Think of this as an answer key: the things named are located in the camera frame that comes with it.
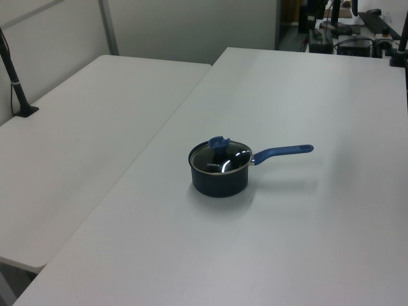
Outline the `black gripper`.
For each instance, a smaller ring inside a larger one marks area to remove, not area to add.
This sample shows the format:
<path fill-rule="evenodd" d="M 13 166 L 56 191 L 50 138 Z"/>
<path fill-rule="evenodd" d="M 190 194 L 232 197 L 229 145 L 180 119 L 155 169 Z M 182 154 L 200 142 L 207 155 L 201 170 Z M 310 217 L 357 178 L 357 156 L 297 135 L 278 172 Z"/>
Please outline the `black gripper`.
<path fill-rule="evenodd" d="M 315 28 L 319 29 L 326 10 L 326 0 L 307 0 L 307 29 L 314 29 L 314 18 L 316 19 Z"/>

